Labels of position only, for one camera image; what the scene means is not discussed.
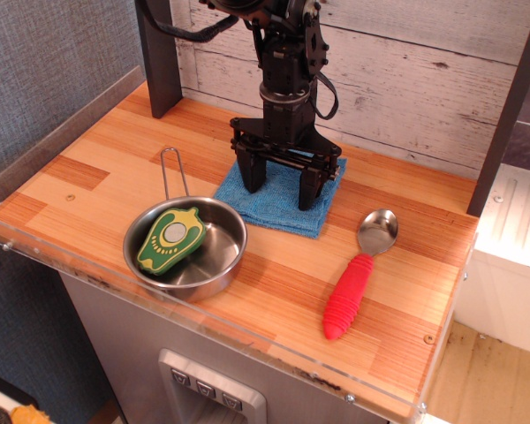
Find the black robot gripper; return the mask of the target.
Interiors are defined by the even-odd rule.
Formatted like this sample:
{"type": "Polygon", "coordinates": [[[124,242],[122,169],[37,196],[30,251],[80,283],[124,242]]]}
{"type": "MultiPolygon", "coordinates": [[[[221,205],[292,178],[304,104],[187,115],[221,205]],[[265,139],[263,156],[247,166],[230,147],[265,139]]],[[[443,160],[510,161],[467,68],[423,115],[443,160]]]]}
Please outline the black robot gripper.
{"type": "Polygon", "coordinates": [[[260,87],[263,116],[231,120],[238,169],[244,187],[257,192],[266,179],[266,164],[273,162],[301,171],[299,209],[309,210],[328,177],[339,172],[341,148],[320,135],[315,120],[317,87],[305,86],[284,95],[260,87]]]}

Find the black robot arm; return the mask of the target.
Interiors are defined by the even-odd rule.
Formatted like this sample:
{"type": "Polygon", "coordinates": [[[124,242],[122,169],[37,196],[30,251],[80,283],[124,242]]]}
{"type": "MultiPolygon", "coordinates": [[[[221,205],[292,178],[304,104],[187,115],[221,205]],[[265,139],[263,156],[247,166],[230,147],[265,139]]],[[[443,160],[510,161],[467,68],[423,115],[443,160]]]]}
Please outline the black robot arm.
{"type": "Polygon", "coordinates": [[[333,84],[322,74],[329,45],[322,38],[317,1],[207,1],[243,19],[252,31],[262,71],[260,118],[231,120],[238,168],[246,190],[264,184],[269,162],[300,172],[299,209],[310,209],[324,184],[336,178],[342,150],[320,135],[315,120],[317,87],[333,84]]]}

